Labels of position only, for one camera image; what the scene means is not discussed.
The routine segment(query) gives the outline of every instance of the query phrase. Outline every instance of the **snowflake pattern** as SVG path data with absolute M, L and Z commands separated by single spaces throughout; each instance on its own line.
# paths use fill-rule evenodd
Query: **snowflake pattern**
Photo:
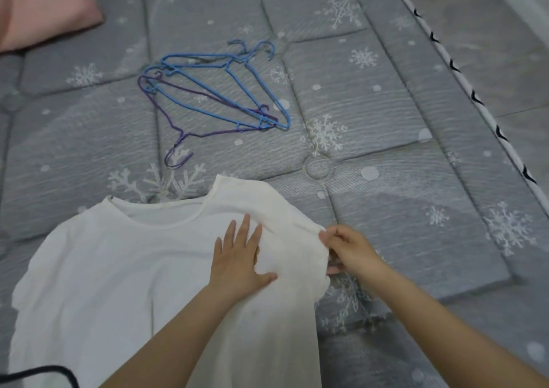
M 508 204 L 502 201 L 498 203 L 497 209 L 490 209 L 490 216 L 484 218 L 490 234 L 503 247 L 503 255 L 506 257 L 513 254 L 512 247 L 523 248 L 525 243 L 537 243 L 528 227 L 532 217 L 516 210 L 508 211 L 507 207 Z
M 244 25 L 240 28 L 238 28 L 239 33 L 243 33 L 244 35 L 249 34 L 254 28 L 251 25 Z
M 96 65 L 91 63 L 83 67 L 75 65 L 71 76 L 66 79 L 68 84 L 74 87 L 86 87 L 97 83 L 103 77 L 103 73 L 97 72 Z
M 189 154 L 187 149 L 176 149 L 170 156 L 170 165 L 176 165 L 182 158 Z M 183 170 L 183 179 L 176 179 L 176 171 L 170 170 L 168 176 L 163 176 L 159 167 L 155 163 L 151 163 L 150 168 L 147 169 L 148 173 L 151 173 L 153 179 L 145 178 L 142 181 L 148 184 L 149 188 L 147 192 L 141 191 L 136 181 L 130 181 L 130 171 L 125 168 L 122 172 L 114 171 L 110 173 L 109 180 L 112 181 L 108 186 L 111 190 L 116 190 L 118 187 L 124 187 L 125 192 L 136 193 L 141 202 L 147 203 L 147 197 L 153 196 L 151 202 L 168 202 L 182 200 L 197 193 L 196 186 L 204 183 L 204 179 L 200 178 L 203 173 L 205 164 L 196 164 L 194 171 L 189 174 L 189 170 Z
M 436 206 L 431 206 L 426 215 L 429 217 L 430 225 L 444 226 L 446 221 L 449 220 L 449 217 L 444 214 L 444 209 Z
M 446 153 L 446 157 L 448 158 L 449 163 L 452 164 L 452 167 L 455 167 L 461 162 L 460 155 L 456 151 Z
M 131 172 L 127 168 L 124 168 L 122 172 L 113 171 L 109 174 L 109 181 L 111 181 L 108 188 L 111 190 L 116 190 L 118 187 L 125 187 L 125 192 L 134 192 L 136 193 L 143 203 L 147 203 L 147 196 L 140 189 L 137 188 L 137 182 L 130 182 L 129 176 Z
M 402 31 L 403 29 L 413 28 L 415 20 L 411 16 L 405 15 L 393 19 L 391 23 L 396 26 L 399 31 Z
M 284 71 L 284 68 L 282 68 L 282 65 L 271 69 L 269 75 L 271 76 L 271 80 L 277 84 L 288 84 L 288 75 Z
M 339 140 L 343 137 L 343 133 L 347 132 L 345 125 L 339 126 L 336 121 L 331 121 L 332 115 L 326 114 L 321 118 L 314 118 L 312 121 L 305 124 L 306 129 L 312 139 L 312 154 L 318 156 L 323 151 L 335 149 L 339 151 L 343 149 L 343 145 Z M 307 137 L 302 136 L 301 142 L 306 142 Z
M 360 68 L 364 68 L 376 66 L 378 58 L 378 54 L 374 54 L 368 49 L 368 47 L 366 47 L 364 50 L 352 50 L 349 62 L 360 66 Z
M 316 10 L 315 15 L 321 15 L 330 17 L 332 23 L 332 30 L 336 30 L 339 25 L 343 23 L 343 20 L 348 17 L 350 23 L 354 23 L 357 27 L 362 27 L 360 16 L 357 10 L 360 10 L 360 6 L 355 0 L 326 0 L 328 6 L 322 10 Z
M 320 327 L 333 334 L 347 332 L 348 317 L 352 313 L 359 313 L 362 317 L 368 316 L 364 304 L 370 300 L 371 297 L 360 287 L 359 282 L 354 277 L 347 273 L 334 275 L 330 287 L 328 287 L 318 304 L 315 305 L 315 311 L 319 307 L 328 307 L 334 303 L 339 307 L 339 311 L 335 315 L 320 317 Z

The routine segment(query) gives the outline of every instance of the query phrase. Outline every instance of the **white dot print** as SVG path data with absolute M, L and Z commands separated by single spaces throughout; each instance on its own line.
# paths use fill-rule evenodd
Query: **white dot print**
M 421 131 L 419 131 L 419 134 L 417 136 L 417 140 L 419 142 L 427 142 L 433 139 L 433 134 L 428 128 L 423 128 Z
M 526 345 L 528 356 L 538 363 L 545 361 L 545 346 L 539 342 L 528 342 Z
M 287 101 L 286 99 L 280 99 L 278 101 L 280 102 L 282 107 L 284 107 L 285 110 L 288 110 L 290 108 L 290 102 Z M 274 104 L 274 108 L 277 109 L 277 110 L 280 110 L 276 103 Z
M 414 369 L 412 371 L 412 380 L 416 383 L 421 383 L 423 382 L 423 372 L 421 371 L 421 369 Z
M 366 181 L 374 181 L 379 178 L 379 170 L 376 167 L 364 167 L 360 171 L 360 175 Z

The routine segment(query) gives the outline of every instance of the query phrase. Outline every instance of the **hanger hook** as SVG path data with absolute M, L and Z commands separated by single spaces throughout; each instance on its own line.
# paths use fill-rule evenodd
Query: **hanger hook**
M 254 47 L 253 50 L 250 51 L 250 53 L 248 54 L 248 57 L 246 59 L 246 61 L 250 61 L 254 55 L 257 54 L 257 50 L 259 50 L 259 47 L 261 47 L 263 44 L 267 44 L 271 47 L 271 52 L 269 53 L 269 61 L 272 60 L 272 58 L 275 56 L 275 51 L 276 51 L 276 48 L 275 46 L 273 45 L 273 43 L 271 41 L 259 41 L 257 43 L 257 45 Z
M 242 51 L 240 51 L 237 55 L 242 56 L 248 52 L 248 47 L 246 46 L 246 42 L 244 42 L 242 39 L 233 39 L 232 41 L 228 41 L 227 45 L 235 45 L 240 44 L 242 46 Z

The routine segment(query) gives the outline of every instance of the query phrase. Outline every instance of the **hand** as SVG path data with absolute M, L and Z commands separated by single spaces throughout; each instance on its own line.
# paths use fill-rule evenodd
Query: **hand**
M 273 272 L 260 275 L 254 269 L 259 253 L 262 226 L 257 225 L 248 240 L 250 215 L 244 216 L 235 239 L 236 225 L 236 221 L 230 222 L 223 243 L 220 237 L 215 241 L 214 259 L 211 264 L 208 284 L 209 287 L 224 293 L 235 303 L 266 287 L 278 278 L 277 274 Z
M 320 241 L 332 249 L 341 263 L 328 268 L 328 275 L 349 272 L 360 281 L 368 281 L 369 274 L 379 267 L 386 267 L 370 242 L 349 226 L 334 225 L 319 232 Z

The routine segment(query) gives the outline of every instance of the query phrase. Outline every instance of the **blue wire hanger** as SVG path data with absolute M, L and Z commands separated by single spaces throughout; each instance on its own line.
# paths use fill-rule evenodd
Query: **blue wire hanger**
M 187 138 L 188 136 L 195 136 L 195 137 L 208 137 L 216 134 L 227 134 L 227 133 L 233 133 L 233 132 L 246 132 L 251 130 L 268 130 L 274 127 L 281 128 L 283 130 L 287 130 L 290 128 L 290 125 L 292 123 L 291 117 L 288 114 L 288 111 L 282 106 L 282 104 L 279 102 L 278 98 L 271 92 L 271 90 L 267 87 L 267 85 L 264 83 L 261 76 L 257 73 L 255 68 L 250 64 L 250 60 L 259 52 L 259 48 L 263 44 L 267 44 L 271 47 L 271 52 L 269 54 L 269 60 L 271 60 L 275 54 L 275 46 L 269 42 L 269 41 L 261 41 L 259 42 L 251 51 L 247 50 L 246 43 L 240 39 L 235 39 L 233 41 L 230 41 L 228 43 L 229 45 L 232 44 L 240 44 L 242 46 L 242 50 L 238 54 L 230 54 L 230 53 L 224 53 L 224 54 L 210 54 L 210 53 L 185 53 L 185 54 L 168 54 L 161 58 L 159 65 L 151 65 L 147 67 L 141 76 L 138 78 L 138 85 L 141 88 L 141 90 L 147 95 L 148 99 L 155 105 L 157 109 L 161 111 L 161 113 L 164 115 L 164 117 L 167 119 L 169 125 L 171 128 L 179 132 L 179 138 L 174 143 L 172 148 L 168 151 L 168 153 L 165 155 L 164 163 L 169 168 L 175 169 L 183 166 L 185 162 L 187 162 L 190 157 L 193 155 L 192 152 L 190 152 L 181 162 L 178 162 L 175 165 L 170 164 L 170 158 L 175 149 L 181 144 L 181 142 Z M 192 58 L 192 59 L 199 59 L 201 62 L 199 64 L 190 64 L 190 63 L 184 63 L 184 64 L 172 64 L 168 62 L 168 59 L 170 58 Z M 285 116 L 286 123 L 279 122 L 278 118 L 268 114 L 269 106 L 266 104 L 259 104 L 259 102 L 256 100 L 254 95 L 246 88 L 246 86 L 238 79 L 236 74 L 231 71 L 230 65 L 233 63 L 237 64 L 243 64 L 246 69 L 248 69 L 256 78 L 257 82 L 260 84 L 260 86 L 264 89 L 265 93 L 276 103 L 276 106 L 282 114 Z M 191 76 L 189 73 L 187 73 L 184 68 L 223 68 L 226 72 L 230 74 L 230 76 L 237 82 L 239 87 L 246 93 L 246 95 L 257 105 L 256 109 L 247 108 L 242 106 L 241 104 L 235 102 L 234 100 L 230 99 L 229 97 L 226 97 L 225 95 L 217 92 L 210 86 L 202 83 L 202 81 L 197 80 L 193 76 Z M 170 77 L 175 74 L 181 74 L 187 79 L 193 81 L 195 84 L 201 86 L 204 90 L 206 90 L 208 93 L 202 93 L 195 90 L 190 90 L 188 88 L 184 88 L 181 86 L 177 86 L 173 83 L 168 82 L 166 79 L 164 79 L 164 75 Z M 246 121 L 240 121 L 235 120 L 232 118 L 228 118 L 223 115 L 211 113 L 205 109 L 200 109 L 195 106 L 191 106 L 189 104 L 183 103 L 180 100 L 175 99 L 172 95 L 167 93 L 163 89 L 163 85 L 167 85 L 170 87 L 174 87 L 178 90 L 187 91 L 189 93 L 195 93 L 200 94 L 206 97 L 209 97 L 212 100 L 215 100 L 219 102 L 220 104 L 223 104 L 224 106 L 239 109 L 242 112 L 252 116 L 253 118 L 257 119 L 257 123 L 253 124 L 251 122 Z M 179 128 L 175 126 L 173 121 L 171 120 L 169 114 L 166 113 L 166 111 L 161 107 L 161 105 L 158 103 L 158 101 L 153 97 L 156 95 L 157 92 L 160 92 L 162 95 L 164 95 L 166 98 L 171 100 L 172 102 L 178 104 L 181 107 L 187 108 L 189 110 L 194 110 L 196 112 L 221 119 L 224 121 L 227 121 L 229 123 L 235 124 L 234 129 L 228 129 L 228 130 L 222 130 L 222 131 L 214 131 L 209 132 L 206 134 L 195 134 L 193 132 L 184 132 L 182 128 Z
M 287 130 L 290 128 L 290 125 L 292 123 L 291 117 L 288 114 L 288 111 L 285 109 L 284 106 L 280 103 L 278 98 L 272 93 L 272 91 L 267 87 L 261 76 L 257 73 L 255 68 L 250 64 L 250 60 L 259 52 L 259 48 L 263 44 L 267 44 L 271 47 L 271 51 L 269 54 L 269 60 L 271 60 L 275 55 L 275 46 L 269 42 L 269 41 L 261 41 L 259 42 L 251 51 L 247 50 L 246 43 L 242 41 L 241 39 L 235 39 L 228 42 L 229 45 L 233 44 L 240 44 L 242 46 L 242 50 L 238 54 L 230 54 L 230 53 L 221 53 L 221 54 L 214 54 L 214 53 L 180 53 L 180 54 L 168 54 L 161 58 L 160 65 L 153 65 L 148 68 L 146 68 L 143 72 L 143 75 L 148 79 L 150 82 L 150 86 L 146 90 L 149 92 L 160 92 L 165 97 L 167 97 L 169 100 L 173 101 L 174 103 L 178 104 L 179 106 L 185 107 L 189 110 L 194 110 L 196 112 L 200 112 L 203 114 L 206 114 L 208 116 L 225 120 L 227 122 L 233 123 L 239 127 L 240 125 L 247 126 L 249 128 L 254 127 L 267 127 L 269 125 L 277 126 L 278 128 L 281 128 L 283 130 Z M 174 64 L 169 62 L 168 60 L 174 59 L 174 58 L 191 58 L 191 59 L 199 59 L 201 60 L 200 63 L 182 63 L 182 64 Z M 244 93 L 254 102 L 254 104 L 257 106 L 257 108 L 261 108 L 261 104 L 259 101 L 255 98 L 255 96 L 247 89 L 247 87 L 241 82 L 240 79 L 238 79 L 237 75 L 232 72 L 230 69 L 231 64 L 233 63 L 238 64 L 244 64 L 244 66 L 254 75 L 257 82 L 260 84 L 260 86 L 263 88 L 265 93 L 271 98 L 271 100 L 274 101 L 278 109 L 282 112 L 285 118 L 285 122 L 281 121 L 273 121 L 272 119 L 268 118 L 265 115 L 258 114 L 257 112 L 253 112 L 251 109 L 244 107 L 240 103 L 232 100 L 230 97 L 225 96 L 224 94 L 216 91 L 212 87 L 208 86 L 207 84 L 203 83 L 201 80 L 193 77 L 191 74 L 185 71 L 185 68 L 223 68 L 225 72 L 227 72 L 238 84 L 238 86 L 244 91 Z M 243 122 L 243 121 L 237 121 L 231 118 L 228 118 L 223 115 L 218 115 L 215 113 L 211 113 L 205 109 L 197 108 L 195 106 L 192 106 L 190 104 L 186 104 L 181 102 L 180 100 L 176 99 L 169 93 L 167 93 L 157 82 L 155 82 L 154 78 L 149 78 L 147 73 L 151 70 L 160 70 L 164 72 L 164 74 L 168 77 L 171 77 L 175 74 L 181 74 L 185 78 L 189 79 L 193 83 L 197 84 L 198 86 L 201 86 L 204 90 L 207 90 L 209 93 L 215 95 L 220 100 L 223 100 L 224 102 L 230 103 L 236 108 L 240 109 L 244 113 L 259 119 L 258 124 L 251 124 L 249 122 Z

